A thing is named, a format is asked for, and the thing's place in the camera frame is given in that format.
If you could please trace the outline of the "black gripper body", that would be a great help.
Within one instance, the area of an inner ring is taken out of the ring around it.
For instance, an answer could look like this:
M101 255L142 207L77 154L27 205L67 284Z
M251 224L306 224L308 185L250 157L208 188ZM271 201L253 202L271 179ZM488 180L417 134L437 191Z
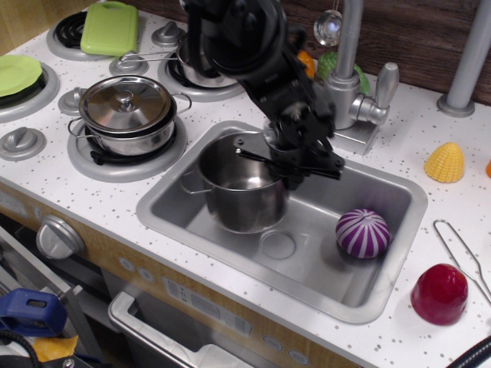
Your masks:
M239 134L233 146L238 155L268 163L281 176L340 179L344 160L328 140L333 135L331 108L287 107L261 133Z

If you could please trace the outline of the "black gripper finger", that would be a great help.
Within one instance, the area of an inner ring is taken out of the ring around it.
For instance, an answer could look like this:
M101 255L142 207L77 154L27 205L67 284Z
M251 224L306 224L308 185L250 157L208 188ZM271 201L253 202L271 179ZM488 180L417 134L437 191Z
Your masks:
M288 191L295 191L309 177L309 172L289 170L285 175L285 187Z

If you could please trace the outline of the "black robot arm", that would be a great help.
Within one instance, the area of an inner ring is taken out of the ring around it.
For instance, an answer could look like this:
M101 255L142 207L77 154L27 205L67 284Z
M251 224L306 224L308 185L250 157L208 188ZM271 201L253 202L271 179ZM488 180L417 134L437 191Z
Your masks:
M278 1L184 1L191 65L204 77L236 80L269 122L235 138L238 155L268 163L297 186L311 174L339 179L334 112L297 54L306 33L288 25Z

